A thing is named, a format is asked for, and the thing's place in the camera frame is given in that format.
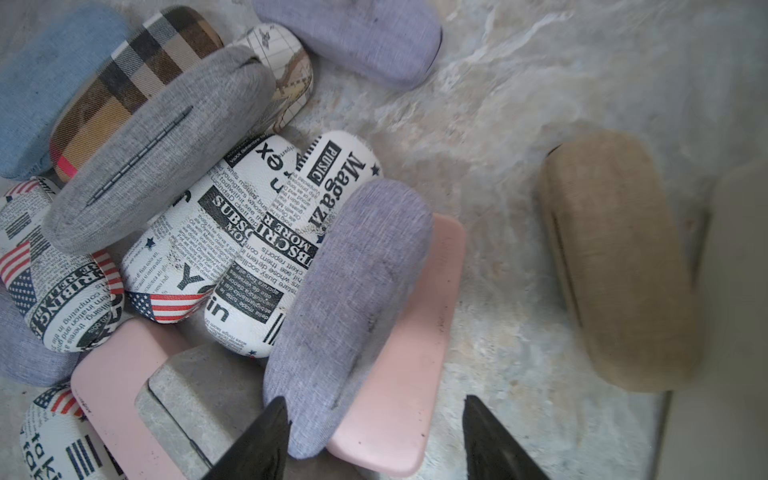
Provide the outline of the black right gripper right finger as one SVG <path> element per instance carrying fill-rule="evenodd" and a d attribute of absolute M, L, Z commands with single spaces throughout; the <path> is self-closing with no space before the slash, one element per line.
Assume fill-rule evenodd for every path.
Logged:
<path fill-rule="evenodd" d="M 479 397 L 466 397 L 462 426 L 469 480 L 549 479 Z"/>

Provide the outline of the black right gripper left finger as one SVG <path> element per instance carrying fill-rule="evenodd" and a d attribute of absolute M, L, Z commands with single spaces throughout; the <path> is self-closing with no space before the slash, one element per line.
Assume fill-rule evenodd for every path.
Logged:
<path fill-rule="evenodd" d="M 282 479 L 288 458 L 290 429 L 286 401 L 282 396 L 278 396 L 268 404 L 203 480 Z"/>

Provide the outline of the purple glasses case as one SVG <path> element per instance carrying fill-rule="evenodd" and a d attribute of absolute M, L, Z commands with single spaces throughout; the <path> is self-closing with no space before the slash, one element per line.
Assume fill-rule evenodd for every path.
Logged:
<path fill-rule="evenodd" d="M 433 213 L 406 184 L 373 180 L 343 205 L 267 362 L 263 399 L 287 404 L 288 454 L 317 456 L 350 409 L 428 257 Z"/>

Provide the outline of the cream plastic storage box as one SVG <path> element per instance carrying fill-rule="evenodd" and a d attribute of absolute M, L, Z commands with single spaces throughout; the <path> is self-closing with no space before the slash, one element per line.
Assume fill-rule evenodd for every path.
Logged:
<path fill-rule="evenodd" d="M 704 321 L 700 370 L 672 393 L 657 479 L 767 476 L 767 164 L 716 185 L 696 290 Z"/>

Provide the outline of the tan glasses case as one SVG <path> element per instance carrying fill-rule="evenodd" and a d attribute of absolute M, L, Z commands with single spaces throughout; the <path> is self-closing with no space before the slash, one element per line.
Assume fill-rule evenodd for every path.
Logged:
<path fill-rule="evenodd" d="M 631 392 L 692 379 L 703 323 L 677 225 L 653 161 L 610 130 L 545 158 L 543 222 L 571 318 L 603 380 Z"/>

